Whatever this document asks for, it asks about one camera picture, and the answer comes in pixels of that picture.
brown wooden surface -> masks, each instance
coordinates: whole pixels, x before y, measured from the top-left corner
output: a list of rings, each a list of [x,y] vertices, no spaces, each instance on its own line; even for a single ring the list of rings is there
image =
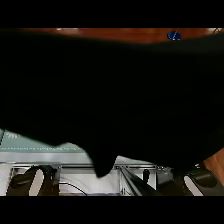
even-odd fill
[[[170,41],[167,39],[169,31],[176,28],[31,28],[31,30],[41,32],[59,32],[65,35],[79,35],[84,37],[94,37],[101,39],[152,43]],[[189,39],[211,35],[212,28],[178,28],[182,39]],[[212,170],[224,185],[224,149],[216,153],[205,161],[208,169]]]

blue object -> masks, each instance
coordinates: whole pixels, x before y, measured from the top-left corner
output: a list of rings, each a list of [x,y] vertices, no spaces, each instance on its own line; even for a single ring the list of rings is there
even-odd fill
[[[170,40],[180,40],[181,39],[181,34],[178,33],[177,31],[172,31],[172,32],[169,32],[167,34],[167,37]]]

